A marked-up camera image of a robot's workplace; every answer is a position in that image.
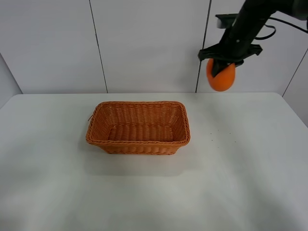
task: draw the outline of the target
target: white wall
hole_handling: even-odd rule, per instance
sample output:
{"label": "white wall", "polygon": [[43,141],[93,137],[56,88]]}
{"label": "white wall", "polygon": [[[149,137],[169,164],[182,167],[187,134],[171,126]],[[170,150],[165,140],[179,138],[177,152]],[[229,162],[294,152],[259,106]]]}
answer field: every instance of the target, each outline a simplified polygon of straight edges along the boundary
{"label": "white wall", "polygon": [[17,94],[21,94],[21,91],[0,54],[0,108]]}
{"label": "white wall", "polygon": [[209,0],[91,0],[108,92],[194,92]]}
{"label": "white wall", "polygon": [[[244,0],[213,0],[205,47],[219,42],[224,30],[217,28],[216,14],[238,13]],[[275,13],[274,17],[306,28],[306,22],[299,21],[283,13]],[[268,25],[276,26],[274,37],[264,41],[254,41],[260,44],[263,52],[259,56],[251,56],[244,65],[236,68],[236,80],[229,92],[277,92],[282,95],[290,82],[306,47],[307,34],[285,24],[269,20]],[[272,29],[264,28],[259,36],[265,36]],[[205,69],[207,60],[202,62],[198,92],[213,92],[208,84]]]}
{"label": "white wall", "polygon": [[308,126],[308,53],[298,67],[283,98]]}
{"label": "white wall", "polygon": [[88,0],[2,0],[0,52],[24,93],[106,92]]}

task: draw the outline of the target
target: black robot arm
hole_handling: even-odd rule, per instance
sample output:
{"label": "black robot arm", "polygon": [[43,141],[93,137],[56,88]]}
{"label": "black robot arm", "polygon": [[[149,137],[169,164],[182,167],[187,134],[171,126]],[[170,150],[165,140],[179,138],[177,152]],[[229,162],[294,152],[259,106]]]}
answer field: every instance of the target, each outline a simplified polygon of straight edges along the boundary
{"label": "black robot arm", "polygon": [[235,63],[262,52],[260,45],[251,44],[270,16],[276,11],[300,20],[307,20],[308,0],[246,0],[238,14],[216,15],[226,29],[219,44],[200,50],[200,61],[213,58],[212,76]]}

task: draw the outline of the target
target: tabletop surface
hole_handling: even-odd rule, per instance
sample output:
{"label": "tabletop surface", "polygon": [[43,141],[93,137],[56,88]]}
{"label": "tabletop surface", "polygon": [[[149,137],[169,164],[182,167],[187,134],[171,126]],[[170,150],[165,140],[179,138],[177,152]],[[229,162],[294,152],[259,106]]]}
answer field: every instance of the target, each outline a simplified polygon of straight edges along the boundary
{"label": "tabletop surface", "polygon": [[[179,101],[170,156],[85,141],[104,101]],[[0,230],[305,231],[308,128],[275,93],[18,95],[0,109]]]}

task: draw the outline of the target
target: orange wicker basket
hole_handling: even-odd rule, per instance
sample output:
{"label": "orange wicker basket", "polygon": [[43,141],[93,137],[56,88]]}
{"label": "orange wicker basket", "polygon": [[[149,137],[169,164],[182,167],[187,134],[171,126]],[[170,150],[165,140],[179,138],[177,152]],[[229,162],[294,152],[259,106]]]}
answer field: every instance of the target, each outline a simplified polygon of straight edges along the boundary
{"label": "orange wicker basket", "polygon": [[104,102],[86,140],[110,154],[174,154],[190,140],[186,110],[173,101]]}

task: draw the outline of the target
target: orange egg-shaped object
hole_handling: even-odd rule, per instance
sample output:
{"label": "orange egg-shaped object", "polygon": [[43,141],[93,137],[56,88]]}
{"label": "orange egg-shaped object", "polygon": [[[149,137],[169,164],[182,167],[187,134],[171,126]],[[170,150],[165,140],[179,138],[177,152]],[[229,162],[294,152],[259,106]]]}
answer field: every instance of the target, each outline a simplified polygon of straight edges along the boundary
{"label": "orange egg-shaped object", "polygon": [[235,81],[235,64],[230,64],[215,77],[212,76],[214,60],[210,59],[206,66],[206,75],[212,89],[216,91],[228,90]]}

